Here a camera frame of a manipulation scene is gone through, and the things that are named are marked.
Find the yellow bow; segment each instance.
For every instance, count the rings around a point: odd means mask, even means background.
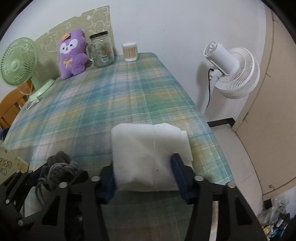
[[[69,58],[69,59],[63,61],[63,63],[66,64],[65,68],[67,68],[68,66],[71,65],[69,62],[72,60],[73,60],[72,58]]]

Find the black jar lid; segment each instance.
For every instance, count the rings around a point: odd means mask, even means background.
[[[108,31],[100,32],[98,34],[93,34],[93,35],[89,36],[89,39],[94,39],[94,38],[97,38],[97,37],[100,37],[100,36],[103,36],[106,34],[108,34]]]

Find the green wallpaper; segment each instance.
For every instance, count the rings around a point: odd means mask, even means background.
[[[84,12],[79,17],[72,17],[55,26],[35,41],[39,60],[36,67],[36,75],[41,82],[44,82],[49,78],[56,79],[59,77],[59,70],[57,67],[59,58],[57,50],[60,37],[64,35],[65,32],[70,33],[71,30],[75,28],[81,28],[84,31],[88,43],[90,43],[90,35],[102,31],[108,31],[115,51],[109,5]]]

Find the black baseboard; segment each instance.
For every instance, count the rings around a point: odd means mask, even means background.
[[[209,127],[221,126],[226,124],[229,124],[231,127],[233,127],[234,123],[235,120],[233,118],[227,118],[222,120],[209,121],[207,124],[209,125]]]

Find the black power cord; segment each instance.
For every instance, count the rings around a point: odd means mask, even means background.
[[[211,99],[211,89],[210,89],[210,71],[214,71],[212,68],[209,69],[207,73],[207,79],[209,81],[209,102],[207,103],[207,107],[209,106],[210,99]]]

